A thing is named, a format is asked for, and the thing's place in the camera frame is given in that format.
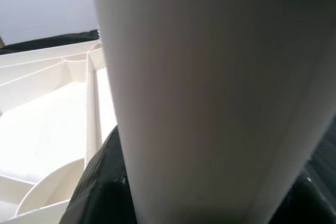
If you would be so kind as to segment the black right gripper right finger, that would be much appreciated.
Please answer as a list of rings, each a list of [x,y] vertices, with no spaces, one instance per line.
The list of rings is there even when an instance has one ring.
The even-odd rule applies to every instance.
[[[270,223],[335,223],[335,166],[309,161]]]

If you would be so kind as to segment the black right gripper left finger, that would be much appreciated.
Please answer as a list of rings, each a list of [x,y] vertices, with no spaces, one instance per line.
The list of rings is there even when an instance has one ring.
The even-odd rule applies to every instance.
[[[60,223],[137,223],[117,127],[87,164]]]

